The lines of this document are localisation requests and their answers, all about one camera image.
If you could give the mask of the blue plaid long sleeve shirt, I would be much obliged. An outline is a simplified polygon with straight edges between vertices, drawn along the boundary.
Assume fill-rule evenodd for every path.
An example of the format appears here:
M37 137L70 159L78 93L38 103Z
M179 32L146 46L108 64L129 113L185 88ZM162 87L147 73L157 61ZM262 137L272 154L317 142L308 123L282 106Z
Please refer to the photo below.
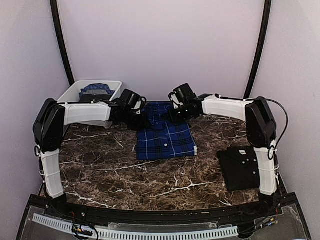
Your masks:
M170 102L148 102L143 109L150 126L137 131L136 159L156 161L192 157L198 154L198 146L186 122L169 120Z

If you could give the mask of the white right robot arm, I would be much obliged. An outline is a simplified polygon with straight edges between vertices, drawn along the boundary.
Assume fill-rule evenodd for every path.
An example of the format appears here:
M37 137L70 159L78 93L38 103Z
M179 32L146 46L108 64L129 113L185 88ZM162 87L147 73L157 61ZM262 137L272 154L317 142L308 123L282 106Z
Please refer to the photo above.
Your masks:
M168 98L173 104L169 119L174 123L200 115L218 115L244 121L247 141L253 146L257 159L259 191L262 195L271 196L278 190L280 181L277 148L281 138L277 137L277 123L269 107L271 99L241 99L208 93L184 96L175 92L169 93Z

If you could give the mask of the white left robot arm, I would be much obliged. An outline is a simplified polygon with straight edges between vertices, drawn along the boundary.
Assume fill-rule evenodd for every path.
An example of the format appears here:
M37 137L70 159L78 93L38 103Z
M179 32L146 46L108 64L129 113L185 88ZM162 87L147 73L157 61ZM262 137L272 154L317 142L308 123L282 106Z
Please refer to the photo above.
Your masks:
M57 102L48 98L34 122L35 149L41 159L46 192L55 199L51 210L60 218L67 218L70 206L59 197L65 191L60 174L60 147L64 140L64 128L71 124L86 122L125 123L130 130L139 131L148 125L142 112L147 100L145 97L125 101Z

